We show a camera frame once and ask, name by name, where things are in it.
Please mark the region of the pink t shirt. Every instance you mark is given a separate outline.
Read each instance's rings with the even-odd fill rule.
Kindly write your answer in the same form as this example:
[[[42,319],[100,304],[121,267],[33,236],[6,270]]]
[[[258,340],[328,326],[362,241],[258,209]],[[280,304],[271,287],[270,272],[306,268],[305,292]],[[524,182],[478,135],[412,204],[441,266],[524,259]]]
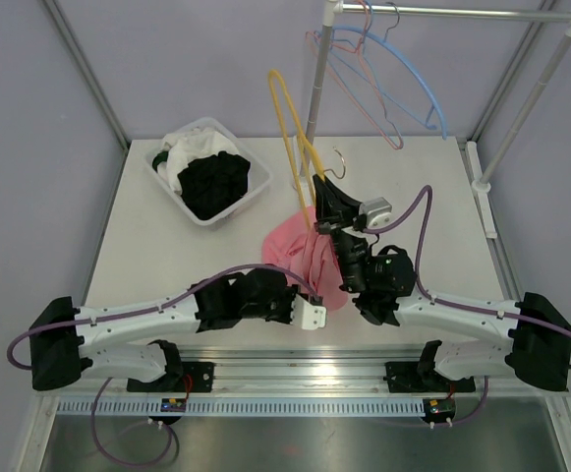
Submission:
[[[301,276],[329,312],[337,311],[349,297],[340,289],[342,278],[330,237],[315,231],[315,208],[308,206],[306,212],[308,216],[300,210],[264,238],[261,261]]]

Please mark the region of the yellow hanger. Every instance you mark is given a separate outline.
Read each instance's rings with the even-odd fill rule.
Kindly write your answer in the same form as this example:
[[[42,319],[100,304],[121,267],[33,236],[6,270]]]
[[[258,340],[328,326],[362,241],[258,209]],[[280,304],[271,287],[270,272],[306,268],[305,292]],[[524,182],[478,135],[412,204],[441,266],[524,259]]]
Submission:
[[[300,209],[308,216],[306,208],[315,205],[313,177],[327,177],[317,150],[305,136],[301,120],[281,74],[272,69],[267,74],[268,86],[278,126],[281,132],[293,188],[297,193]]]

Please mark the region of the black t shirt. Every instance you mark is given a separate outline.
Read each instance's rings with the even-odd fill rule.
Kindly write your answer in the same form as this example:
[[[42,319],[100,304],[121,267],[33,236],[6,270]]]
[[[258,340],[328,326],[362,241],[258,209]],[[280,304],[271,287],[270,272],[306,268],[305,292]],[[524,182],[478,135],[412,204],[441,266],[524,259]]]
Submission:
[[[181,199],[199,220],[209,220],[239,201],[249,188],[251,163],[220,151],[189,163],[178,174]]]

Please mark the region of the white tank top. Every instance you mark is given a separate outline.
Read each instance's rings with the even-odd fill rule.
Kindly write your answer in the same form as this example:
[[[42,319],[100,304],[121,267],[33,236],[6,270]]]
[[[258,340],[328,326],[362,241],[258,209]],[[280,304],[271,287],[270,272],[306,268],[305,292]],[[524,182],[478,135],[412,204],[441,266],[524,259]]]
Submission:
[[[190,163],[221,151],[239,153],[235,144],[213,127],[170,133],[163,138],[161,150],[169,151],[168,159],[158,167],[156,173],[178,195],[182,194],[179,174],[188,169]]]

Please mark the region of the green and white raglan shirt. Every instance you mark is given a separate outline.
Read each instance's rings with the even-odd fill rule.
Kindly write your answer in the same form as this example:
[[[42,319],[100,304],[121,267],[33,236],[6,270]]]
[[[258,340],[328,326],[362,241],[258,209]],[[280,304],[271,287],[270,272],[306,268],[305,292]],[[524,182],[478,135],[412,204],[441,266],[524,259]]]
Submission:
[[[158,171],[158,167],[162,164],[162,163],[166,163],[167,159],[168,159],[168,150],[162,150],[161,152],[159,152],[155,158],[152,160],[151,166],[152,169],[157,172]]]

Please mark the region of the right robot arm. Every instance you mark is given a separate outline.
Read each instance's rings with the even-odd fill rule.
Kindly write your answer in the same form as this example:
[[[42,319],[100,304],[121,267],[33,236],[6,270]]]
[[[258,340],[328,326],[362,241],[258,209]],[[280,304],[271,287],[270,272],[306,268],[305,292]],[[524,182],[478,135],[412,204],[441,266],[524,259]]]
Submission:
[[[568,386],[571,324],[543,295],[522,300],[476,301],[425,290],[419,256],[395,245],[378,252],[367,238],[379,236],[365,205],[328,178],[315,176],[315,229],[330,238],[341,290],[372,325],[427,326],[456,332],[466,341],[428,342],[417,364],[427,390],[474,376],[513,375],[547,391]]]

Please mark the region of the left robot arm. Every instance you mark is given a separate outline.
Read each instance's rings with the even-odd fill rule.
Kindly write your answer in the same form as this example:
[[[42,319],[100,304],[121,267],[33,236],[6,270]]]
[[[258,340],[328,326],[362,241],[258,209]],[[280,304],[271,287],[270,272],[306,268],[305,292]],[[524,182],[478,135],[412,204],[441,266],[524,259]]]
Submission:
[[[246,319],[288,325],[300,288],[271,265],[231,267],[176,297],[124,307],[77,307],[71,297],[52,300],[29,328],[31,385],[50,391],[79,381],[108,348],[151,338],[161,353],[143,384],[175,389],[183,368],[166,334],[230,329]]]

